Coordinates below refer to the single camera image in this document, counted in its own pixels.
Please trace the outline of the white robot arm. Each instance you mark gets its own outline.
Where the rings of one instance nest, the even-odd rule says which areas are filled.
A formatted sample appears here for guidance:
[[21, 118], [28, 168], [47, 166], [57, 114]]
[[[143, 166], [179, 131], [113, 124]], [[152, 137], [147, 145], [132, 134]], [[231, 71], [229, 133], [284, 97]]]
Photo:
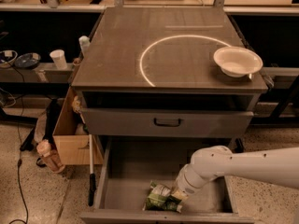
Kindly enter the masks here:
[[299, 147], [243, 153], [225, 146], [198, 149], [179, 171], [171, 195], [183, 202], [205, 184], [227, 175], [298, 189]]

